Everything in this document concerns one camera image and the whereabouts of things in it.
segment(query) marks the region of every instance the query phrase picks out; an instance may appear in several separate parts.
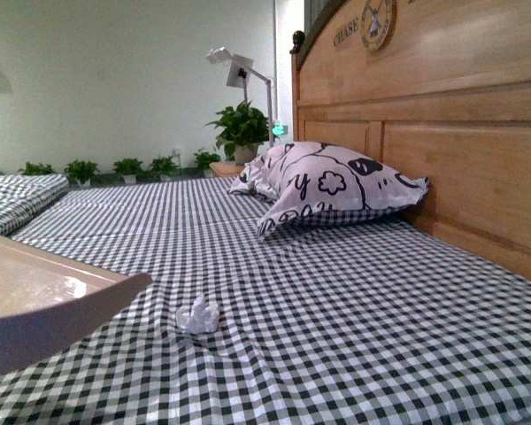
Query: potted plant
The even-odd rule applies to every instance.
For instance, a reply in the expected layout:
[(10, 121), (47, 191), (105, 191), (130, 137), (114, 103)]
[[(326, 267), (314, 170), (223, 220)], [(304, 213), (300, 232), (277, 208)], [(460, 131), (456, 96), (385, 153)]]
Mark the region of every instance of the potted plant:
[(26, 163), (26, 168), (20, 168), (18, 170), (22, 175), (44, 175), (44, 174), (54, 174), (55, 170), (51, 167), (50, 164), (32, 164), (31, 162)]
[(219, 162), (220, 155), (218, 153), (210, 153), (205, 149), (199, 149), (195, 152), (196, 167), (204, 175), (204, 177), (212, 177), (211, 163)]
[(238, 166), (252, 161), (258, 146), (269, 138), (267, 117), (251, 102), (241, 102), (236, 108), (228, 106), (216, 112), (220, 119), (209, 122), (215, 128), (223, 128), (216, 136), (216, 147), (224, 146), (227, 158), (234, 156)]
[(80, 187), (87, 188), (90, 186), (90, 179), (98, 171), (96, 166), (98, 164), (94, 162), (75, 160), (67, 164), (65, 172), (69, 177), (75, 179)]
[(114, 163), (114, 171), (124, 177), (126, 184), (135, 184), (137, 175), (143, 174), (142, 161), (136, 158), (124, 158)]
[(172, 175), (179, 174), (179, 166), (173, 162), (173, 157), (157, 157), (151, 161), (150, 168), (162, 182), (169, 182)]

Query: white wall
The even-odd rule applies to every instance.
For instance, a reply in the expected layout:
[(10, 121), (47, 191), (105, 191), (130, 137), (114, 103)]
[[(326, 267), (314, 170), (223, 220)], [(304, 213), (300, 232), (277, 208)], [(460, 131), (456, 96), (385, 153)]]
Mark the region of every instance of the white wall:
[[(110, 172), (117, 159), (147, 165), (175, 147), (189, 166), (214, 145), (218, 130), (204, 124), (242, 100), (226, 87), (228, 66), (210, 65), (206, 53), (224, 45), (273, 75), (274, 9), (276, 91), (290, 124), (298, 7), (303, 0), (0, 0), (0, 71), (12, 87), (0, 93), (0, 170), (32, 161), (62, 171), (82, 158)], [(266, 111), (261, 81), (250, 80), (249, 98)]]

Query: wooden bed frame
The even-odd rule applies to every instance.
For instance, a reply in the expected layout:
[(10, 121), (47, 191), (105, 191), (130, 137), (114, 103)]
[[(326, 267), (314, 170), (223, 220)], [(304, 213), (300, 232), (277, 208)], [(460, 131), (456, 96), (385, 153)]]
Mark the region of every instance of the wooden bed frame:
[(531, 280), (531, 0), (397, 0), (376, 52), (335, 41), (365, 4), (329, 1), (292, 50), (295, 140), (428, 176), (405, 219)]

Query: round emblem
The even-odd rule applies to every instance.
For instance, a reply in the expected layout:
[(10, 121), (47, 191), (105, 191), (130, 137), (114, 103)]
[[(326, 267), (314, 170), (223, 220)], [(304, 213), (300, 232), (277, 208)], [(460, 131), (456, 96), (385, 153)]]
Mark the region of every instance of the round emblem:
[(377, 51), (391, 37), (396, 21), (396, 0), (366, 0), (362, 12), (362, 43)]

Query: checkered bedsheet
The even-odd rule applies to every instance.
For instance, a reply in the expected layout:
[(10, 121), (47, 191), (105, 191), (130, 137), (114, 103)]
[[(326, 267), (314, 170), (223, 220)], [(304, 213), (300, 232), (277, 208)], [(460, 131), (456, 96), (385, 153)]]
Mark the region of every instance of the checkered bedsheet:
[[(388, 218), (286, 228), (231, 178), (71, 192), (14, 237), (154, 283), (0, 376), (0, 423), (531, 419), (531, 282)], [(219, 329), (181, 333), (199, 293)]]
[(67, 192), (61, 174), (0, 175), (0, 235), (8, 235), (32, 220)]

